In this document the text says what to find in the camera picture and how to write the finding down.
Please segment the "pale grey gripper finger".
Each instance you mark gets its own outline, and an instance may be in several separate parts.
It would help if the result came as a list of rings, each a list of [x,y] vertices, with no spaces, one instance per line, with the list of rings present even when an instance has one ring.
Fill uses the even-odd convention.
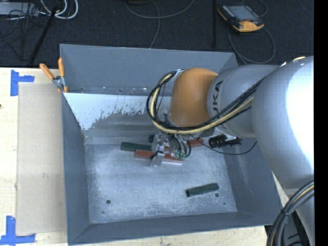
[[[161,165],[164,159],[164,152],[157,151],[150,157],[150,166],[151,167],[158,167]]]

